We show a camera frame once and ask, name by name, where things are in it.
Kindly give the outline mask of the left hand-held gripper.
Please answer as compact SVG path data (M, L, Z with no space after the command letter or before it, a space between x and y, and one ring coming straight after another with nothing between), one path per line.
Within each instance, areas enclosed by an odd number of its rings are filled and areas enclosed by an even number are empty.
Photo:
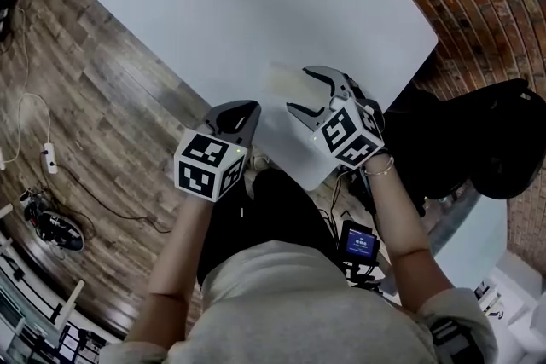
M174 186L216 202L240 180L257 129L257 101L229 101L205 116L211 134L186 129L174 153Z

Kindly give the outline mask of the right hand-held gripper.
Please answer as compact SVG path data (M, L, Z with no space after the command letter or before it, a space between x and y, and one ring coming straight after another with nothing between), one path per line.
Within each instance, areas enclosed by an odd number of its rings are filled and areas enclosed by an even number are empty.
M287 110L310 130L310 142L323 155L349 169L356 169L377 154L385 143L385 127L379 104L363 95L360 87L343 72L328 66L307 66L308 76L330 87L329 110L314 111L287 102Z

